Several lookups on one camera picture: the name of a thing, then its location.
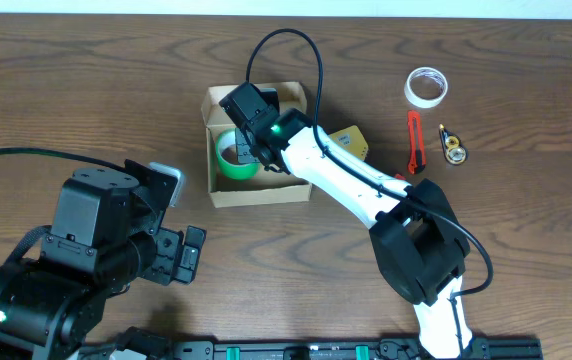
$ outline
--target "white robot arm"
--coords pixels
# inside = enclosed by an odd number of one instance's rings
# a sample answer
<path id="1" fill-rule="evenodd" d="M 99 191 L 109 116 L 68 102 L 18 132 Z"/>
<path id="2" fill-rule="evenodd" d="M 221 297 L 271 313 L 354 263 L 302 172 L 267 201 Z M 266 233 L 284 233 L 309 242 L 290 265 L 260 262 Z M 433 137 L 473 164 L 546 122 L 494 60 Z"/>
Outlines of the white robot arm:
<path id="1" fill-rule="evenodd" d="M 458 357 L 458 334 L 462 348 L 466 348 L 472 333 L 466 326 L 461 301 L 456 303 L 456 319 L 451 300 L 452 294 L 461 288 L 463 258 L 470 248 L 461 234 L 453 233 L 450 227 L 445 231 L 436 219 L 418 214 L 404 202 L 381 193 L 386 189 L 402 199 L 423 201 L 426 206 L 436 204 L 442 213 L 454 219 L 441 190 L 429 181 L 413 188 L 406 181 L 377 171 L 336 145 L 318 127 L 322 151 L 310 119 L 294 109 L 279 115 L 273 104 L 264 101 L 262 92 L 248 82 L 220 105 L 242 130 L 251 152 L 262 164 L 277 165 L 282 171 L 315 184 L 357 216 L 369 229 L 380 272 L 402 297 L 414 304 L 422 346 L 436 358 Z M 373 188 L 350 174 L 325 155 L 328 153 L 380 187 Z M 405 227 L 411 221 L 422 221 L 422 225 L 408 234 Z"/>

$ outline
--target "tape roll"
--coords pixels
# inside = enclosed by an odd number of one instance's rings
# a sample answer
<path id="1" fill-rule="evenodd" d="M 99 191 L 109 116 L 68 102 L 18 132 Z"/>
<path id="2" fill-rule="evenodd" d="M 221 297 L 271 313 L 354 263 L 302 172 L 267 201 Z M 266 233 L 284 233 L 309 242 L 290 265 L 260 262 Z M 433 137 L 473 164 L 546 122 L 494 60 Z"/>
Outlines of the tape roll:
<path id="1" fill-rule="evenodd" d="M 413 79 L 422 76 L 432 79 L 437 83 L 437 85 L 439 85 L 440 94 L 438 97 L 434 99 L 424 99 L 417 96 L 413 92 L 413 89 L 410 87 L 410 82 Z M 446 81 L 446 77 L 444 76 L 444 74 L 439 72 L 439 70 L 437 69 L 429 67 L 421 67 L 413 70 L 410 73 L 410 75 L 408 75 L 408 79 L 406 79 L 406 85 L 404 86 L 404 94 L 406 94 L 406 99 L 408 99 L 408 101 L 410 101 L 411 104 L 422 109 L 428 109 L 437 106 L 437 104 L 442 102 L 442 99 L 444 99 L 444 96 L 446 96 L 447 92 L 448 92 L 448 81 Z"/>
<path id="2" fill-rule="evenodd" d="M 219 135 L 215 142 L 215 153 L 219 169 L 226 177 L 234 180 L 247 180 L 255 176 L 259 170 L 258 163 L 236 165 L 231 164 L 222 157 L 224 150 L 235 147 L 235 129 L 229 129 Z"/>

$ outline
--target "green clip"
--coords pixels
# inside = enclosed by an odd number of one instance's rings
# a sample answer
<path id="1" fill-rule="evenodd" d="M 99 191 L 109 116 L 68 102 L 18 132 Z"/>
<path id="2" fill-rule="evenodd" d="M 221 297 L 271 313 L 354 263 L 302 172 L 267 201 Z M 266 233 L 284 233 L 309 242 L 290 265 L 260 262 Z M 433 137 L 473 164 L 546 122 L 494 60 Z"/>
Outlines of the green clip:
<path id="1" fill-rule="evenodd" d="M 239 360 L 239 348 L 227 348 L 226 349 L 226 360 Z"/>
<path id="2" fill-rule="evenodd" d="M 369 360 L 370 354 L 368 353 L 368 346 L 359 345 L 355 348 L 355 353 L 357 354 L 357 360 Z"/>

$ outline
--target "white tape roll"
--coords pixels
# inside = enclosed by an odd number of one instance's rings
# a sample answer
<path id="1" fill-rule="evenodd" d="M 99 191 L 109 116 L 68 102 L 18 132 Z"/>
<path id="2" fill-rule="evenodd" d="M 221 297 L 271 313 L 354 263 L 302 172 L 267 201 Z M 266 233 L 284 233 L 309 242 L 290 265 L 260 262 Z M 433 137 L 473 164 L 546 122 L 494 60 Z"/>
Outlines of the white tape roll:
<path id="1" fill-rule="evenodd" d="M 413 89 L 410 87 L 410 82 L 413 79 L 421 76 L 430 78 L 434 80 L 437 83 L 437 85 L 439 85 L 440 94 L 438 97 L 434 99 L 424 99 L 415 95 Z M 448 81 L 446 81 L 446 77 L 444 76 L 444 74 L 439 72 L 439 70 L 429 67 L 421 67 L 413 70 L 413 72 L 411 72 L 410 75 L 408 75 L 408 79 L 406 79 L 406 85 L 404 86 L 404 94 L 406 94 L 406 98 L 408 99 L 408 101 L 410 101 L 411 104 L 423 109 L 428 109 L 437 106 L 437 104 L 442 102 L 442 99 L 444 98 L 444 96 L 446 96 L 447 92 L 448 92 Z"/>

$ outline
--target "wood grain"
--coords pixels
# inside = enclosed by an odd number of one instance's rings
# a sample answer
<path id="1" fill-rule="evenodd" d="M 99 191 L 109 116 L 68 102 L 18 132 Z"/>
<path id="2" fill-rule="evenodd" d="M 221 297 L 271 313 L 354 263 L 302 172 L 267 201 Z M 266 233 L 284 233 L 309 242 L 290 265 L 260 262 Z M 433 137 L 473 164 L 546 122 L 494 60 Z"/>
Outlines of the wood grain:
<path id="1" fill-rule="evenodd" d="M 418 331 L 379 275 L 368 233 L 323 192 L 309 203 L 210 203 L 206 88 L 242 81 L 252 48 L 279 27 L 319 45 L 322 126 L 357 124 L 368 162 L 388 173 L 405 173 L 408 160 L 407 74 L 446 74 L 446 99 L 422 111 L 427 169 L 410 181 L 437 182 L 493 258 L 495 281 L 465 300 L 467 321 L 489 336 L 538 336 L 546 359 L 572 358 L 572 22 L 558 21 L 0 15 L 0 147 L 177 166 L 188 187 L 165 224 L 209 231 L 194 284 L 136 281 L 89 338 L 128 326 L 221 340 Z M 313 65 L 303 41 L 283 36 L 262 50 L 252 80 L 299 80 L 314 94 Z M 439 123 L 468 147 L 465 165 L 443 160 Z M 52 222 L 79 166 L 0 158 L 0 264 L 24 232 Z M 468 286 L 483 280 L 477 254 L 467 268 Z"/>

